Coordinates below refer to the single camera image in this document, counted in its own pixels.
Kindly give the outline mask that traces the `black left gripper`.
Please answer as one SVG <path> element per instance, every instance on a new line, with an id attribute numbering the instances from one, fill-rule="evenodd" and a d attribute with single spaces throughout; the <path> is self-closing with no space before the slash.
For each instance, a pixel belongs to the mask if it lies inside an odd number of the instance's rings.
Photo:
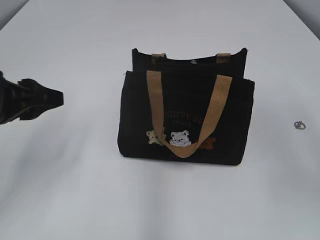
<path id="1" fill-rule="evenodd" d="M 20 120 L 34 120 L 46 111 L 64 104 L 61 91 L 42 86 L 25 78 L 18 84 L 5 79 L 0 72 L 0 124 Z"/>

